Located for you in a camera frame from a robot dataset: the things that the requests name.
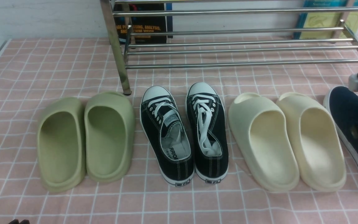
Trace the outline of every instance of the grid pattern tablecloth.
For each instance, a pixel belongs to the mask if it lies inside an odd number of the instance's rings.
[[[130,63],[354,58],[357,55],[354,51],[165,55],[132,57]],[[129,71],[133,94],[128,98],[135,108],[137,126],[132,165],[127,175],[108,184],[86,177],[72,190],[50,194],[41,186],[37,166],[36,129],[41,110],[65,96],[76,96],[86,103],[102,91],[121,92],[121,84],[107,39],[13,40],[0,57],[0,224],[14,218],[29,219],[34,224],[358,223],[358,169],[346,150],[348,174],[342,190],[320,193],[300,181],[289,193],[269,193],[254,181],[227,127],[230,151],[227,177],[218,185],[209,185],[195,175],[187,186],[175,188],[161,177],[153,149],[138,119],[141,97],[152,85],[164,86],[172,93],[186,120],[185,95],[195,82],[212,85],[227,109],[243,92],[256,92],[275,100],[282,93],[295,91],[322,102],[330,88],[346,85],[348,76],[355,72],[358,64]]]

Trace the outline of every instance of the book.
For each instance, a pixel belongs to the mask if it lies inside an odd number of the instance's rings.
[[[166,3],[165,9],[167,11],[172,11],[172,3]],[[167,16],[167,31],[172,32],[173,31],[173,20],[171,16]]]
[[[305,0],[304,7],[345,7],[346,4],[347,0]],[[358,6],[358,0],[355,0],[354,6]],[[340,16],[340,12],[302,13],[298,18],[296,28],[336,27]],[[351,12],[346,24],[356,32],[358,30],[358,12]],[[327,39],[331,38],[332,34],[332,31],[295,32],[294,39]],[[345,38],[344,34],[341,34],[339,38]]]
[[[130,11],[165,10],[165,4],[129,4],[129,9]],[[120,4],[115,5],[114,11],[122,11],[122,6]],[[127,33],[125,18],[115,17],[114,21],[120,43],[125,44]],[[163,16],[132,17],[132,27],[134,33],[154,33],[167,31],[166,18]],[[137,44],[163,44],[167,42],[167,37],[151,35],[135,36],[135,42]]]

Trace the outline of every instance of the shoe rack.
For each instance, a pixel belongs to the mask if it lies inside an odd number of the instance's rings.
[[[130,11],[129,4],[152,4],[152,3],[191,3],[191,2],[227,2],[225,0],[100,0],[108,38],[117,64],[118,75],[125,95],[132,93],[128,82],[128,69],[158,69],[158,68],[221,68],[230,66],[257,66],[257,65],[289,65],[289,64],[317,64],[317,63],[358,63],[358,58],[344,59],[318,59],[318,60],[276,60],[276,61],[246,61],[232,63],[187,63],[187,64],[142,64],[129,65],[128,58],[132,55],[172,55],[172,54],[220,54],[234,52],[266,52],[266,51],[311,51],[311,50],[357,50],[358,37],[346,25],[346,19],[350,12],[358,12],[358,7],[351,7],[354,0],[349,0],[346,7],[313,7],[313,8],[266,8],[266,9],[237,9],[237,10],[172,10],[172,11]],[[122,11],[114,11],[116,4],[122,5]],[[276,14],[276,13],[307,13],[307,12],[341,12],[341,18],[336,27],[321,28],[285,28],[285,29],[251,29],[251,30],[212,30],[212,31],[173,31],[154,33],[134,33],[131,17],[147,16],[199,16],[199,15],[229,15],[229,14]],[[114,17],[124,17],[127,27],[126,42],[122,49],[116,30]],[[316,40],[272,40],[272,41],[243,41],[243,42],[213,42],[213,43],[181,43],[181,44],[135,44],[134,37],[137,35],[214,35],[214,34],[257,34],[257,33],[280,33],[302,31],[332,31],[329,39]],[[348,42],[346,46],[314,46],[314,47],[262,47],[264,44],[317,44]],[[229,46],[259,44],[257,49],[225,49],[225,50],[183,50],[183,51],[133,51],[135,48],[169,48],[169,47],[205,47],[205,46]]]

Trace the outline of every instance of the shoe heel label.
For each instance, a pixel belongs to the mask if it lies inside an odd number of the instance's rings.
[[[217,184],[217,183],[220,183],[220,179],[219,180],[205,180],[205,183],[207,183],[207,184]]]
[[[187,185],[188,183],[190,183],[190,179],[183,183],[175,183],[175,187],[182,187],[182,186]]]

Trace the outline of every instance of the slide sandal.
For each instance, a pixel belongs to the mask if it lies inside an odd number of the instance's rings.
[[[135,113],[117,92],[92,97],[85,108],[87,172],[95,181],[122,178],[131,165]]]
[[[283,192],[299,182],[299,169],[286,131],[286,120],[273,101],[243,93],[229,108],[229,125],[255,180]]]
[[[302,179],[320,191],[336,191],[346,169],[335,123],[328,111],[308,96],[288,92],[277,100],[287,118],[287,132]]]
[[[69,190],[85,176],[84,107],[77,98],[47,106],[39,119],[37,155],[41,183],[50,192]]]

